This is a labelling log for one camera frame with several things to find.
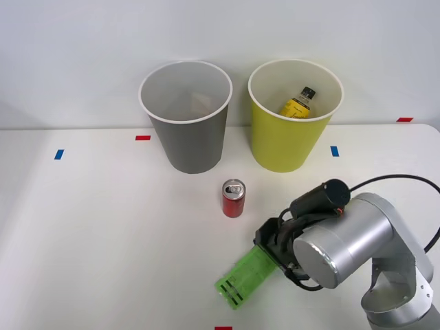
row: blue tape marker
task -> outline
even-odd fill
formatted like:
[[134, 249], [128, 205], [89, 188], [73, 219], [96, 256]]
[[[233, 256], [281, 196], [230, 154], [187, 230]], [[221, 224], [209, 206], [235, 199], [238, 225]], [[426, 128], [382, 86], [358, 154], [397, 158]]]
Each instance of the blue tape marker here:
[[331, 149], [331, 155], [333, 157], [339, 157], [339, 151], [337, 146], [330, 146], [330, 149]]
[[59, 150], [56, 152], [55, 160], [60, 160], [61, 157], [63, 156], [63, 153], [64, 153], [64, 149], [59, 149]]

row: bottle label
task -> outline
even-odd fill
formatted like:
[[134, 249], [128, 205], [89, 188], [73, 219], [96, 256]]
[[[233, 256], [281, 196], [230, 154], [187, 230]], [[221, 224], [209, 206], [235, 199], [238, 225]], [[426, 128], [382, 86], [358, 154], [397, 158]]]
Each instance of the bottle label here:
[[281, 110], [280, 112], [280, 115], [282, 116], [289, 118], [301, 118], [301, 119], [305, 119], [309, 117], [309, 114], [310, 114], [310, 108], [295, 98], [289, 100], [289, 102], [285, 104], [283, 110]]

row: white wall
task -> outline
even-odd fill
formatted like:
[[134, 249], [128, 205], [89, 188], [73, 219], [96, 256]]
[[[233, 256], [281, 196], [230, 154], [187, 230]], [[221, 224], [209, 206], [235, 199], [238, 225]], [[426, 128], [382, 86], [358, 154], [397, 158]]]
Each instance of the white wall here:
[[246, 82], [274, 58], [332, 69], [333, 122], [414, 117], [440, 129], [438, 0], [3, 0], [0, 128], [149, 127], [143, 77], [203, 59], [234, 83], [228, 122], [250, 122]]

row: can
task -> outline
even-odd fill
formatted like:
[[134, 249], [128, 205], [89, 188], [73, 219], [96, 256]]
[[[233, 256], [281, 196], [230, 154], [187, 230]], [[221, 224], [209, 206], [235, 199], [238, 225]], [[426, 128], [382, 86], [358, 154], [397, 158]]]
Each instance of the can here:
[[223, 184], [223, 213], [229, 218], [237, 218], [243, 213], [246, 187], [238, 179], [229, 179]]

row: silver robot arm segment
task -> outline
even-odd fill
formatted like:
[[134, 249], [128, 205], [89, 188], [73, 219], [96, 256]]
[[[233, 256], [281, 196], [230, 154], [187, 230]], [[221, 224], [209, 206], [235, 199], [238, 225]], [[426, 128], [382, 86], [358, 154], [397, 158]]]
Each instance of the silver robot arm segment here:
[[306, 228], [294, 252], [305, 272], [329, 289], [372, 259], [371, 287], [361, 305], [373, 330], [440, 329], [429, 284], [432, 264], [387, 200], [358, 195], [342, 217]]

